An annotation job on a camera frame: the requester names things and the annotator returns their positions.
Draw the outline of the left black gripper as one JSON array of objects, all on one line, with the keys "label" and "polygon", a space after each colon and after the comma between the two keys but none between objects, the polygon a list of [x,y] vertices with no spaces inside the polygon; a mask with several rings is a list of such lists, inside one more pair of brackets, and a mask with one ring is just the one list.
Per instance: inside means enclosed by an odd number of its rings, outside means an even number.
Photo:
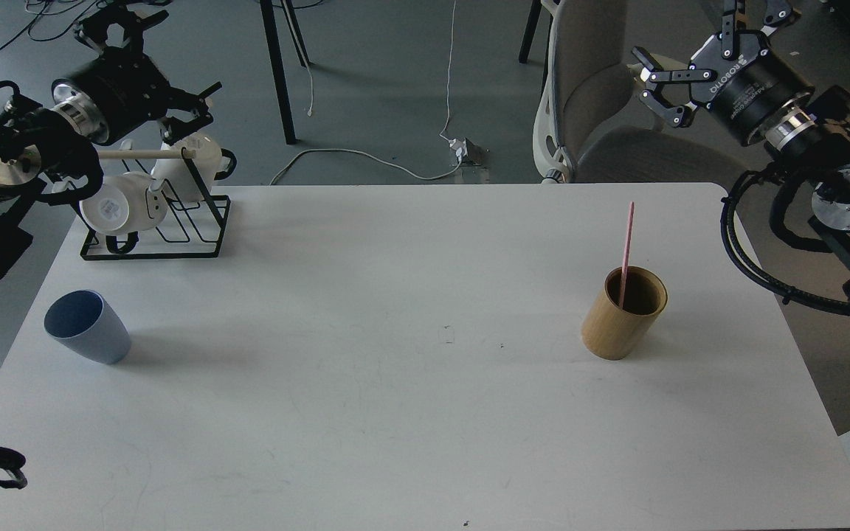
[{"label": "left black gripper", "polygon": [[[101,53],[91,63],[52,82],[56,104],[70,101],[84,112],[81,132],[97,145],[111,145],[148,121],[159,119],[166,145],[203,130],[215,121],[210,97],[222,89],[215,82],[201,93],[171,87],[169,80],[144,53],[144,33],[158,26],[169,13],[129,10],[131,4],[165,7],[171,2],[106,2],[101,10],[74,24],[74,38]],[[119,48],[108,45],[112,26],[122,28]],[[189,120],[168,117],[169,110],[184,111]]]}]

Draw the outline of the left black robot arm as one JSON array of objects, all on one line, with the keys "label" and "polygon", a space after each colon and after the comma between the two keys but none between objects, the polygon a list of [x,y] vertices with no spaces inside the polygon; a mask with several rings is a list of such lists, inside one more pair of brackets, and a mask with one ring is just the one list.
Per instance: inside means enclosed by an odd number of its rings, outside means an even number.
[{"label": "left black robot arm", "polygon": [[131,10],[128,1],[101,1],[75,22],[75,40],[97,53],[91,63],[52,84],[54,103],[23,95],[0,81],[0,281],[31,246],[20,224],[31,206],[71,205],[97,194],[104,172],[98,147],[108,147],[145,123],[172,144],[212,124],[215,82],[193,94],[173,86],[144,50],[145,31],[167,17]]}]

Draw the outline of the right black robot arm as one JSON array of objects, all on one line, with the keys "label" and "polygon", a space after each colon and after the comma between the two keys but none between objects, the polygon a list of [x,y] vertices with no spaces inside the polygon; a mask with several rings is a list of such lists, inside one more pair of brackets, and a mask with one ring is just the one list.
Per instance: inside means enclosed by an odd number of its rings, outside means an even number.
[{"label": "right black robot arm", "polygon": [[725,1],[713,33],[686,65],[668,66],[640,46],[640,101],[662,122],[687,128],[707,111],[743,147],[764,142],[772,161],[742,173],[723,198],[719,232],[742,274],[780,297],[850,317],[846,299],[819,296],[779,281],[747,254],[735,217],[746,192],[775,184],[768,223],[777,239],[799,251],[833,254],[850,272],[850,93],[832,86],[820,95],[773,51],[770,35],[799,17],[789,1],[768,1],[762,26],[745,21],[745,2]]}]

